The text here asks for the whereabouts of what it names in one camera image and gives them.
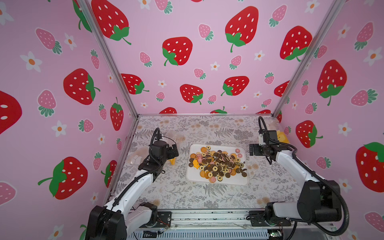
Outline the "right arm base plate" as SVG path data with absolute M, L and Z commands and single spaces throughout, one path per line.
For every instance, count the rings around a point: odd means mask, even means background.
M 251 222 L 252 227 L 289 227 L 292 225 L 290 220 L 269 216 L 265 210 L 249 211 L 246 220 Z

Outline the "ziploc bag yellow duck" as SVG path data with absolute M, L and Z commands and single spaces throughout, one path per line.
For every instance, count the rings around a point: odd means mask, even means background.
M 171 141 L 171 143 L 167 145 L 166 158 L 170 161 L 171 165 L 174 166 L 176 164 L 176 158 L 179 156 L 177 143 L 165 135 L 162 135 L 162 138 Z

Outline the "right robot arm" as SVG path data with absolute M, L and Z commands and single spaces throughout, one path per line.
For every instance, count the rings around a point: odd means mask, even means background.
M 279 142 L 275 133 L 260 130 L 259 142 L 250 145 L 250 155 L 265 157 L 269 164 L 276 162 L 284 167 L 301 187 L 301 193 L 296 202 L 268 203 L 258 218 L 268 224 L 288 219 L 314 225 L 329 236 L 344 234 L 349 227 L 350 213 L 339 184 L 310 169 L 297 157 L 298 149 Z

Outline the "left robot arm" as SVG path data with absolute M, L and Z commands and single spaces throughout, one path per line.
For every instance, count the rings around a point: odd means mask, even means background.
M 85 240 L 126 240 L 142 225 L 157 222 L 157 206 L 140 204 L 134 211 L 132 207 L 144 190 L 163 172 L 168 160 L 179 156 L 177 144 L 169 145 L 156 140 L 149 145 L 149 154 L 138 166 L 133 180 L 104 206 L 92 209 L 86 229 Z

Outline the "ziploc bag with cookies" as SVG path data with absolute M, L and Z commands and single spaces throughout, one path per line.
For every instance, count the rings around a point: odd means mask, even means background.
M 130 166 L 138 166 L 140 165 L 144 159 L 149 155 L 149 148 L 142 147 L 128 155 L 126 159 L 126 164 Z

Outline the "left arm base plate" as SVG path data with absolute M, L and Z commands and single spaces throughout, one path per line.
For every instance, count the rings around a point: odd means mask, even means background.
M 149 223 L 142 225 L 142 228 L 168 228 L 171 226 L 172 212 L 160 211 L 156 218 L 150 220 Z

